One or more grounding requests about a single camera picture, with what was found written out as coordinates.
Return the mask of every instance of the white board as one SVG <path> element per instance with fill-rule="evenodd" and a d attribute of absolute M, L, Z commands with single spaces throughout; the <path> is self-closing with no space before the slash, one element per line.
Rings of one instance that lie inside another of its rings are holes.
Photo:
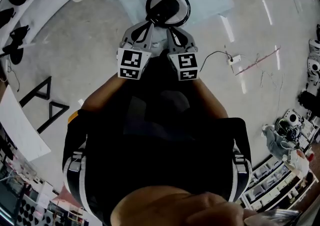
<path fill-rule="evenodd" d="M 0 122 L 28 161 L 51 151 L 27 119 L 9 85 L 0 102 Z"/>

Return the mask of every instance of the person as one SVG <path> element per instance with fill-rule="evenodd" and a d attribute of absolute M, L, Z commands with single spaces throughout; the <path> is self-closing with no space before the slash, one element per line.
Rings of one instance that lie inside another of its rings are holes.
<path fill-rule="evenodd" d="M 228 118 L 200 79 L 178 81 L 164 51 L 141 80 L 115 74 L 71 115 L 65 185 L 106 225 L 243 225 L 251 212 L 229 202 L 250 181 L 235 177 L 235 141 L 250 164 L 245 122 Z M 85 155 L 85 180 L 72 184 L 75 151 Z"/>

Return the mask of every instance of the black wire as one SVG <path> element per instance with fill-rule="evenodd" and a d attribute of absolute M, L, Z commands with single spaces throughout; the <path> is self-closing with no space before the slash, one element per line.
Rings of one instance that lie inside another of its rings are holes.
<path fill-rule="evenodd" d="M 212 56 L 213 54 L 215 54 L 215 53 L 217 53 L 217 52 L 220 52 L 220 53 L 223 53 L 223 54 L 227 55 L 228 58 L 230 57 L 231 61 L 234 60 L 230 54 L 228 54 L 228 53 L 226 53 L 226 52 L 223 52 L 223 51 L 220 51 L 220 50 L 217 50 L 217 51 L 215 51 L 215 52 L 212 52 L 211 54 L 209 54 L 209 55 L 205 58 L 204 63 L 202 64 L 202 67 L 201 67 L 200 71 L 202 71 L 202 68 L 204 67 L 207 58 L 210 57 L 210 56 Z"/>
<path fill-rule="evenodd" d="M 15 75 L 15 78 L 16 78 L 16 80 L 17 80 L 17 82 L 18 82 L 18 90 L 17 90 L 17 92 L 19 92 L 19 90 L 20 90 L 20 82 L 19 82 L 19 79 L 18 79 L 18 77 L 17 77 L 17 74 L 15 73 L 15 71 L 12 69 L 12 67 L 11 67 L 11 59 L 10 59 L 10 57 L 8 56 L 8 62 L 9 62 L 9 64 L 8 64 L 8 73 L 9 72 L 13 72 L 14 73 L 14 75 Z"/>

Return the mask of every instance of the white tiled floor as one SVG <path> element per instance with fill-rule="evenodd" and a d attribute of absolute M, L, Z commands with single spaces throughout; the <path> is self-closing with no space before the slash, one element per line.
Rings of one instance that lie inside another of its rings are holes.
<path fill-rule="evenodd" d="M 296 96 L 306 82 L 308 40 L 316 37 L 320 4 L 319 0 L 234 2 L 235 7 L 224 21 L 217 15 L 190 26 L 188 31 L 199 47 L 200 63 L 215 50 L 245 56 L 233 66 L 233 73 L 225 55 L 215 54 L 207 60 L 200 77 L 229 116 L 245 120 L 252 164 L 256 165 L 269 154 L 261 126 L 272 123 L 288 108 L 299 110 Z M 52 98 L 70 105 L 69 112 L 41 134 L 51 154 L 33 161 L 40 176 L 57 190 L 63 184 L 61 161 L 67 118 L 80 108 L 79 100 L 85 100 L 116 72 L 115 52 L 129 26 L 117 1 L 70 1 L 38 34 L 37 45 L 26 49 L 22 62 L 13 67 L 21 82 L 18 99 L 51 75 Z M 235 76 L 255 62 L 257 54 L 262 58 L 279 47 L 278 54 Z M 17 88 L 13 74 L 9 74 L 9 80 Z M 48 116 L 47 104 L 39 99 L 23 110 L 35 127 Z"/>

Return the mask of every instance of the black stand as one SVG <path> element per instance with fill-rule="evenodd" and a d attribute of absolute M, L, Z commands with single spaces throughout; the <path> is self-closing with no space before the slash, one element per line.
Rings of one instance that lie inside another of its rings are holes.
<path fill-rule="evenodd" d="M 20 101 L 21 107 L 24 107 L 31 99 L 33 99 L 35 96 L 39 97 L 44 100 L 50 99 L 50 91 L 51 91 L 51 79 L 50 76 L 46 80 L 44 80 L 42 83 L 40 83 L 37 87 L 35 87 L 31 92 L 29 92 L 23 99 Z M 40 89 L 42 89 L 44 86 L 46 86 L 46 93 L 39 92 Z M 53 115 L 53 106 L 61 108 L 61 111 Z M 38 129 L 37 132 L 41 134 L 48 126 L 50 126 L 57 118 L 59 118 L 63 113 L 68 111 L 69 106 L 59 104 L 56 102 L 51 101 L 49 103 L 49 119 L 44 122 Z"/>

